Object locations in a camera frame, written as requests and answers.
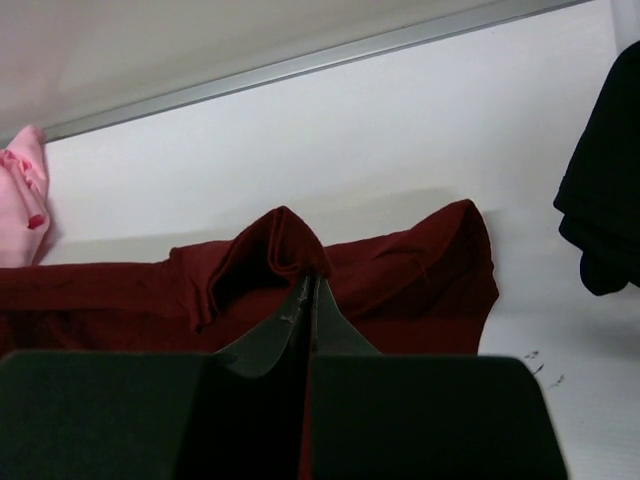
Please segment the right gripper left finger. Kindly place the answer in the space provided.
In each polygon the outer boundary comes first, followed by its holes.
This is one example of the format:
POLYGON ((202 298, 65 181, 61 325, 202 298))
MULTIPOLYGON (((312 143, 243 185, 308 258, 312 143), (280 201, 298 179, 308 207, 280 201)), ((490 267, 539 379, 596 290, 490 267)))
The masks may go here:
POLYGON ((5 479, 294 479, 313 282, 213 354, 31 351, 1 364, 5 479))

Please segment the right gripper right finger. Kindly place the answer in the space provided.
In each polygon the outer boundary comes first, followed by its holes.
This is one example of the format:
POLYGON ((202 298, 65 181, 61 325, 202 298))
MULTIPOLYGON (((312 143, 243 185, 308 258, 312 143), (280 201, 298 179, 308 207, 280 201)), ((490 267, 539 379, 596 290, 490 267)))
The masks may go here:
POLYGON ((416 290, 379 299, 360 332, 307 278, 301 479, 564 479, 542 389, 523 362, 438 345, 416 290))

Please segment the dark red t shirt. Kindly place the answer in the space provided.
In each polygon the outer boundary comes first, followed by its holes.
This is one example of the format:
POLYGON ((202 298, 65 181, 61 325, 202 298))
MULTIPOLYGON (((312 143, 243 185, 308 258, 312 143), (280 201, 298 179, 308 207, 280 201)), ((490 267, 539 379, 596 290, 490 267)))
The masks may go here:
POLYGON ((378 350, 473 354, 498 298, 488 232, 462 200, 412 228, 324 246, 286 207, 229 241, 157 263, 5 269, 1 350, 214 352, 273 313, 305 276, 325 277, 378 350))

